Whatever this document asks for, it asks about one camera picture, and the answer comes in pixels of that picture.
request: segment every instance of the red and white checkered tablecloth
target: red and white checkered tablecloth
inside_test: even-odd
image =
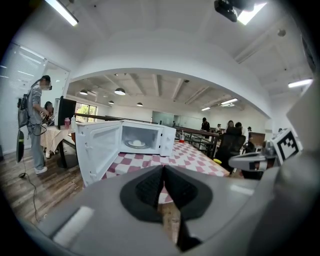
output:
[[[175,142],[170,156],[158,154],[134,154],[119,153],[102,179],[112,178],[118,175],[135,172],[142,168],[158,165],[171,165],[183,167],[195,172],[213,176],[228,176],[229,172],[215,163],[199,150],[188,143]],[[159,204],[172,202],[165,187],[163,187]]]

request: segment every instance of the desk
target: desk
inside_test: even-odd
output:
[[[63,139],[68,136],[68,134],[72,134],[72,140],[75,141],[75,131],[72,129],[65,129],[65,126],[61,126],[60,129],[56,126],[43,125],[46,128],[46,132],[41,135],[40,144],[41,146],[47,148],[52,152],[55,152],[57,148],[59,148],[61,158],[58,160],[57,164],[61,168],[71,168],[78,164],[77,156],[74,155],[65,155]]]
[[[118,157],[106,171],[102,179],[109,179],[118,175],[135,172],[142,168],[158,165],[183,167],[195,172],[225,177],[229,175],[219,164],[212,161],[205,154],[188,143],[175,142],[170,156],[158,154],[119,153]],[[160,193],[159,204],[170,203],[173,200],[164,187]]]

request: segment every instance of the white microwave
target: white microwave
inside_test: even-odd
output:
[[[76,152],[85,186],[102,179],[120,152],[170,156],[176,129],[138,121],[78,122]]]

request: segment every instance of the office chair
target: office chair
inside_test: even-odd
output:
[[[246,141],[246,136],[224,133],[221,138],[215,159],[220,160],[221,166],[231,173],[233,168],[229,166],[228,161],[231,157],[240,154],[240,149]]]

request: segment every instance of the ceiling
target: ceiling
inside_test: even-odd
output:
[[[97,96],[87,95],[91,101],[107,104],[109,101],[117,101],[123,96],[115,94],[115,89],[123,88],[126,99],[130,101],[134,97],[160,97],[164,100],[186,104],[197,108],[213,107],[218,103],[234,98],[231,94],[218,90],[208,83],[199,83],[169,75],[148,73],[108,74],[94,76],[83,80],[71,82],[67,94],[83,97],[79,92],[82,89],[90,90]]]
[[[87,46],[131,30],[167,29],[177,33],[187,33],[189,36],[186,40],[217,45],[240,65],[248,67],[272,97],[288,93],[289,82],[312,76],[305,60],[300,31],[293,19],[278,6],[276,1],[269,1],[247,25],[233,23],[217,13],[214,9],[214,0],[75,0],[74,3],[63,0],[62,2],[79,20],[75,27],[57,15],[57,12],[46,3],[28,22],[53,37],[62,38],[66,42],[82,42]],[[284,37],[278,36],[279,29],[286,31]],[[129,94],[158,97],[154,76],[132,74],[130,77],[120,74],[117,77],[111,75],[111,78],[115,83],[128,88]],[[175,95],[179,84],[178,77],[158,75],[157,80],[159,96],[179,102],[186,102],[201,88],[208,86],[190,81],[181,84]],[[97,76],[80,81],[77,85],[81,84],[88,89],[99,86],[112,93],[117,87],[115,83],[105,77]],[[75,86],[75,83],[70,84],[72,94],[72,88]],[[301,88],[291,89],[290,92],[300,93]],[[226,93],[207,88],[191,104],[197,107],[207,106],[209,102],[217,101],[223,95]]]

